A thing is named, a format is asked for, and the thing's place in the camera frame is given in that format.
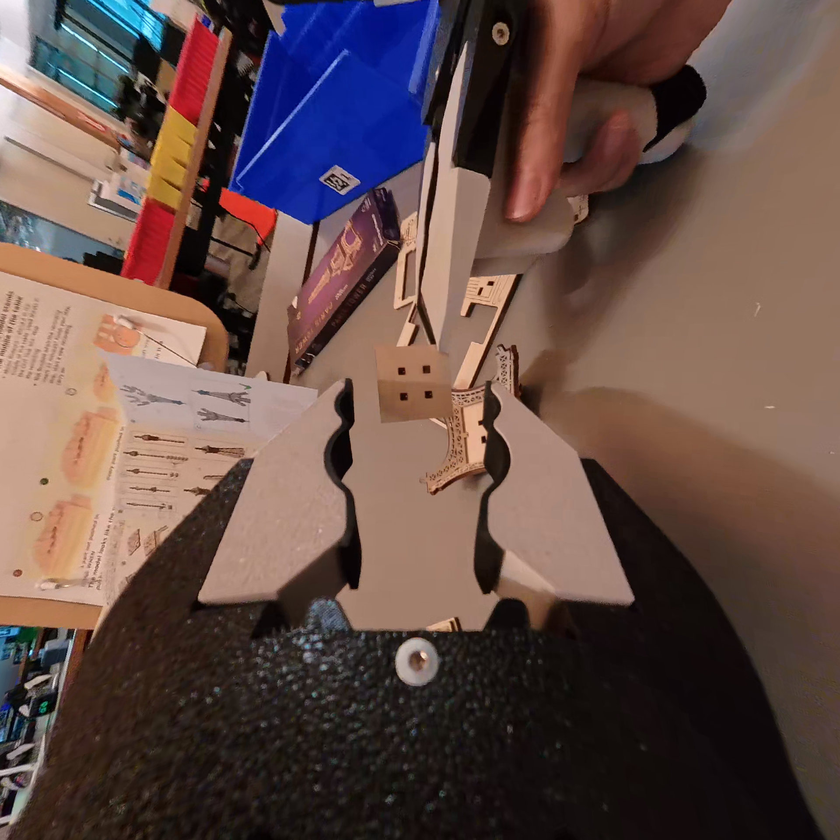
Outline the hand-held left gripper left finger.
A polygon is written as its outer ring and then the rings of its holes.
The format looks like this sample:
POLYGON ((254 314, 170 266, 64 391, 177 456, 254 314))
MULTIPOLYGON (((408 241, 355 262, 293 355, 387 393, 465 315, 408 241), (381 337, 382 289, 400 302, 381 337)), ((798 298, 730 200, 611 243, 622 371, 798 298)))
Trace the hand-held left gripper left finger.
POLYGON ((362 548, 352 491, 354 386, 339 380, 255 456, 206 575, 204 606, 272 603, 292 626, 310 604, 356 590, 362 548))

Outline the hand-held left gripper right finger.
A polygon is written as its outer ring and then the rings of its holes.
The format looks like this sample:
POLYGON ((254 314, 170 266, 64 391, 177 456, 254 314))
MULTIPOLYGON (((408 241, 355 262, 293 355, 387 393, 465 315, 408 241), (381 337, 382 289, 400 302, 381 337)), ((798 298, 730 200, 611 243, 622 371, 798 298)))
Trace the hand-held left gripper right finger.
POLYGON ((576 451, 501 385, 487 383, 490 485, 479 502, 476 582, 497 613, 544 629, 573 604, 629 607, 635 595, 576 451))

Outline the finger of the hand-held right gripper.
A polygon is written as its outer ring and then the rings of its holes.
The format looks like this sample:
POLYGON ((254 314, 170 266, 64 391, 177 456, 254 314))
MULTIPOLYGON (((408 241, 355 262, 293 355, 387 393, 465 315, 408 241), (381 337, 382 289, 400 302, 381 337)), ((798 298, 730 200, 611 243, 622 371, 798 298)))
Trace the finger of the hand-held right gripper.
POLYGON ((425 268, 425 304, 436 346, 447 353, 484 223, 490 179, 439 161, 425 268))
POLYGON ((423 283, 429 245, 428 229, 434 210, 434 199, 438 179, 438 145, 427 144, 423 159, 416 227, 416 308, 429 344, 436 339, 424 302, 423 283))

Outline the small square wooden plate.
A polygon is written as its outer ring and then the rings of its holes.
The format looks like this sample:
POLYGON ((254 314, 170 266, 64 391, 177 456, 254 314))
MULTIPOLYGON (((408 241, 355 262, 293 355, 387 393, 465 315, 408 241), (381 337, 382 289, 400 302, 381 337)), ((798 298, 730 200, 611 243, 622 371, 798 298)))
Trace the small square wooden plate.
POLYGON ((382 423, 452 416, 453 379, 446 353, 434 345, 376 345, 374 358, 382 423))

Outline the wooden lattice tower base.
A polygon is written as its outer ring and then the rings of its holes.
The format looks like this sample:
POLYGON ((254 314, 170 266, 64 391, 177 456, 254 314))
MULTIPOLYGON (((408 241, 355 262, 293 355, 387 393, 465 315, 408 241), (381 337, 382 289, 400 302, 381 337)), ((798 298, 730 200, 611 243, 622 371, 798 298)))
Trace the wooden lattice tower base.
MULTIPOLYGON (((499 384, 519 398, 519 352, 516 344, 496 347, 497 372, 491 383, 499 384)), ((484 425, 486 385, 452 392, 452 413, 434 423, 445 426, 448 446, 443 464, 422 479, 434 496, 459 480, 485 474, 487 430, 484 425)))

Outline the grey desk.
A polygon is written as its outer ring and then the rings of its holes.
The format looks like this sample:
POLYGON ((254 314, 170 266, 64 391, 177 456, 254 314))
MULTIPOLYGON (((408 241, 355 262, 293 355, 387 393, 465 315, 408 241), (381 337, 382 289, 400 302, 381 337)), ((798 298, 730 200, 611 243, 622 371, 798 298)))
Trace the grey desk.
POLYGON ((701 573, 838 838, 838 2, 732 2, 688 142, 498 332, 523 400, 701 573))

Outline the person's right hand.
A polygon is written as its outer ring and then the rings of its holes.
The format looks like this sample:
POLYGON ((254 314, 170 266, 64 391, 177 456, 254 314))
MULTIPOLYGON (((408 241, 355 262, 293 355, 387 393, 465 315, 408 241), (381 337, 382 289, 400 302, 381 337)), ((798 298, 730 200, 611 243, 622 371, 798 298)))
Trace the person's right hand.
POLYGON ((676 74, 720 22, 729 1, 531 2, 526 91, 518 116, 506 218, 526 223, 554 191, 610 192, 643 156, 631 115, 614 111, 588 151, 564 164, 575 83, 580 76, 650 87, 676 74))

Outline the purple puzzle box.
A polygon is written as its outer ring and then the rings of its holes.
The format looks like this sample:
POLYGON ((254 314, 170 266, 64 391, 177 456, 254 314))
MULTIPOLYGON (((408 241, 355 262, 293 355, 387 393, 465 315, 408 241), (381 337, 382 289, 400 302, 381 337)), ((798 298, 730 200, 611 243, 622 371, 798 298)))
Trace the purple puzzle box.
POLYGON ((287 308, 294 375, 310 366, 394 266, 402 244, 392 191, 370 190, 287 308))

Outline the folded white instruction sheet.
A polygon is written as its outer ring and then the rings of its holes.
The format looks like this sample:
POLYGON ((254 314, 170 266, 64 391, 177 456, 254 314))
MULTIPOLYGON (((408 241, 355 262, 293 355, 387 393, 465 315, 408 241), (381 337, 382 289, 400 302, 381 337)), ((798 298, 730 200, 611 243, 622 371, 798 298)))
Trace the folded white instruction sheet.
POLYGON ((317 390, 112 356, 124 427, 98 579, 113 604, 140 567, 242 459, 299 419, 317 390))

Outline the blue plastic bin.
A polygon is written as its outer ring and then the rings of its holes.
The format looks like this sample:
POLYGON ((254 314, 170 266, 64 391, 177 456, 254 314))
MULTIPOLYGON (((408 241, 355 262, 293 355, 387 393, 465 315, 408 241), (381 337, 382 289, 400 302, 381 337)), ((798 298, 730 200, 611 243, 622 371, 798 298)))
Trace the blue plastic bin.
POLYGON ((439 2, 278 13, 229 189, 313 224, 420 162, 439 2))

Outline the instruction page with yellow pictures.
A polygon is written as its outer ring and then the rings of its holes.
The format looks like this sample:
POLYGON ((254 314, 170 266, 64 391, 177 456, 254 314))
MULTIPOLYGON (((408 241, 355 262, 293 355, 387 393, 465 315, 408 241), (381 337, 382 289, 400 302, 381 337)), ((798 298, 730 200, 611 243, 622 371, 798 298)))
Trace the instruction page with yellow pictures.
POLYGON ((19 276, 1 278, 2 595, 104 603, 98 572, 123 414, 112 356, 196 364, 206 330, 19 276), (116 327, 124 315, 141 332, 116 327), (43 578, 86 587, 38 591, 43 578))

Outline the red and yellow bin rack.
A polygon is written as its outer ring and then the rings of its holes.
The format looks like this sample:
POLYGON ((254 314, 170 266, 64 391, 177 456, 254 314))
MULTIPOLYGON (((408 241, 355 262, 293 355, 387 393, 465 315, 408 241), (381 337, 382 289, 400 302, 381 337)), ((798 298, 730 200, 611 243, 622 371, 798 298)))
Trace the red and yellow bin rack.
POLYGON ((185 38, 124 253, 124 278, 160 289, 172 283, 231 43, 228 29, 216 35, 200 19, 185 38))

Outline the wooden frame with square nodes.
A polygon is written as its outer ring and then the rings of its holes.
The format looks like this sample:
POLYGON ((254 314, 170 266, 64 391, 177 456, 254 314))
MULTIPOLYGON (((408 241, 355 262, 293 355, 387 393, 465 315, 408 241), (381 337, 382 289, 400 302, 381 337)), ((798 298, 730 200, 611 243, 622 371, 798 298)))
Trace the wooden frame with square nodes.
MULTIPOLYGON (((415 340, 419 325, 419 316, 417 314, 419 293, 416 292, 413 296, 409 297, 405 289, 408 256, 415 253, 417 249, 417 217, 418 213, 414 212, 401 223, 402 246, 396 261, 393 307, 395 310, 398 310, 408 306, 409 311, 400 337, 396 343, 396 346, 399 348, 407 347, 415 340)), ((480 369, 487 357, 490 342, 496 335, 498 325, 516 289, 517 282, 518 275, 478 276, 474 274, 470 278, 461 305, 460 316, 462 318, 468 318, 475 306, 494 309, 495 314, 483 343, 473 342, 469 345, 455 378, 455 389, 457 391, 470 389, 476 383, 478 373, 480 373, 480 369)))

